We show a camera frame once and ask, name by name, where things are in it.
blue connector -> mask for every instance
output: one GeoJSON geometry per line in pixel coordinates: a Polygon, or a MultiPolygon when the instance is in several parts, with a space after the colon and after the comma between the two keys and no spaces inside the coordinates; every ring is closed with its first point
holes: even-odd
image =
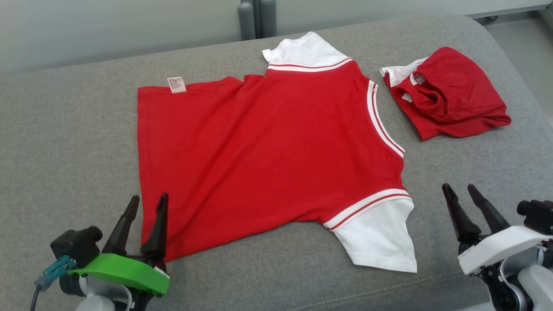
{"type": "Polygon", "coordinates": [[[66,274],[75,266],[75,260],[67,255],[61,256],[56,262],[42,272],[42,276],[36,279],[35,286],[40,286],[40,291],[45,292],[52,283],[62,275],[66,274]]]}

gray fabric surface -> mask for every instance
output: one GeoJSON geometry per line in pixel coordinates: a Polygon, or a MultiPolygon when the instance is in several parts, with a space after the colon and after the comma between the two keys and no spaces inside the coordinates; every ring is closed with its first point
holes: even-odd
{"type": "MultiPolygon", "coordinates": [[[[351,264],[338,239],[314,223],[292,223],[168,264],[169,294],[149,310],[451,310],[488,299],[465,277],[440,186],[449,182],[486,229],[466,185],[514,224],[523,199],[551,199],[553,132],[492,37],[465,17],[388,20],[318,32],[381,85],[390,135],[406,149],[404,183],[415,203],[407,226],[419,273],[351,264]],[[378,70],[451,46],[487,73],[513,124],[479,136],[420,142],[378,70]]],[[[53,261],[49,243],[67,229],[109,234],[139,194],[137,87],[166,78],[210,81],[262,74],[262,49],[281,38],[231,43],[52,69],[0,81],[0,309],[26,310],[33,281],[53,261]]],[[[139,250],[140,213],[127,249],[139,250]]],[[[80,298],[57,283],[37,310],[72,310],[80,298]]]]}

white wall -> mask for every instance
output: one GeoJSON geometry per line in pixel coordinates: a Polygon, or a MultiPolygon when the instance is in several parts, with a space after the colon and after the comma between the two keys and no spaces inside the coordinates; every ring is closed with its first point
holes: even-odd
{"type": "Polygon", "coordinates": [[[470,15],[544,6],[551,0],[276,0],[278,35],[388,18],[470,15]]]}
{"type": "MultiPolygon", "coordinates": [[[[276,0],[278,34],[551,0],[276,0]]],[[[0,0],[0,74],[240,40],[240,0],[0,0]]]]}
{"type": "Polygon", "coordinates": [[[240,40],[239,0],[0,0],[0,73],[240,40]]]}

folded red garment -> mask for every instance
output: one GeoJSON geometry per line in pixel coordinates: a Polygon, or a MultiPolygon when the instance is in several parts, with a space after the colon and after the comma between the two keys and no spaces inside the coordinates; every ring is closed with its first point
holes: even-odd
{"type": "Polygon", "coordinates": [[[380,70],[420,139],[468,137],[511,124],[505,102],[476,63],[443,47],[408,66],[380,70]]]}

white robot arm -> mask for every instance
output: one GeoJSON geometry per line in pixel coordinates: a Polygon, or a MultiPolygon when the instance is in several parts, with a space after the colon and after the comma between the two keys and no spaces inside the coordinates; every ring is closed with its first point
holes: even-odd
{"type": "Polygon", "coordinates": [[[448,184],[442,186],[459,245],[459,264],[466,275],[486,283],[497,311],[553,310],[553,203],[522,201],[524,226],[511,226],[474,185],[468,186],[491,234],[482,235],[458,203],[448,184]]]}

